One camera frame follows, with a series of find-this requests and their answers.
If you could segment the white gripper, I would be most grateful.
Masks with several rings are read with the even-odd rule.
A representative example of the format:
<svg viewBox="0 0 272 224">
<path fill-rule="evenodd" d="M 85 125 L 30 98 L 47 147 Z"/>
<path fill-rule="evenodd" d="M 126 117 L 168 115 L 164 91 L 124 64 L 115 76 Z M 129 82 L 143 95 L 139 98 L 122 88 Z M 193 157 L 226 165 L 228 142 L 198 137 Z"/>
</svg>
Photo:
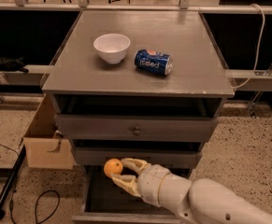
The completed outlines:
<svg viewBox="0 0 272 224">
<path fill-rule="evenodd" d="M 135 197 L 141 197 L 145 203 L 160 207 L 159 188 L 170 171 L 159 164 L 150 163 L 133 158 L 121 159 L 125 168 L 133 170 L 139 176 L 112 174 L 112 181 L 121 189 Z"/>
</svg>

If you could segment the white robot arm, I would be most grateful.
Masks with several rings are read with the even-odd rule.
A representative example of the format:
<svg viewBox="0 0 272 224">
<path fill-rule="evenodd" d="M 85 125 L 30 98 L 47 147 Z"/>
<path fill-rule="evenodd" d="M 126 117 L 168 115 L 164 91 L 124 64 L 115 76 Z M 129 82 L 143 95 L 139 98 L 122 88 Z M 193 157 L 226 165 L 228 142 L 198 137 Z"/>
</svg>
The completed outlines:
<svg viewBox="0 0 272 224">
<path fill-rule="evenodd" d="M 272 215 L 210 180 L 191 181 L 159 164 L 125 158 L 106 175 L 145 203 L 163 207 L 186 224 L 272 224 Z"/>
</svg>

